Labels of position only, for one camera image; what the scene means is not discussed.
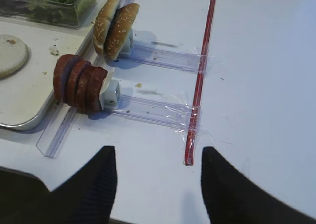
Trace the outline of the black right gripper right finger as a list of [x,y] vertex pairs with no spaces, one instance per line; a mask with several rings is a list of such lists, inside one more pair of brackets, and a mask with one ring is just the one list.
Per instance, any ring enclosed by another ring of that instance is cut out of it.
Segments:
[[314,224],[315,219],[263,191],[214,147],[201,156],[201,193],[212,224]]

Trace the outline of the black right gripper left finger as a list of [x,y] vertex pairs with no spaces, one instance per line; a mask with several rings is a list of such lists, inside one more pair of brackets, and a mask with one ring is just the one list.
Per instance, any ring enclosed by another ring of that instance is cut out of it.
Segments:
[[2,224],[106,224],[117,191],[116,153],[102,147],[53,191],[33,175],[0,170]]

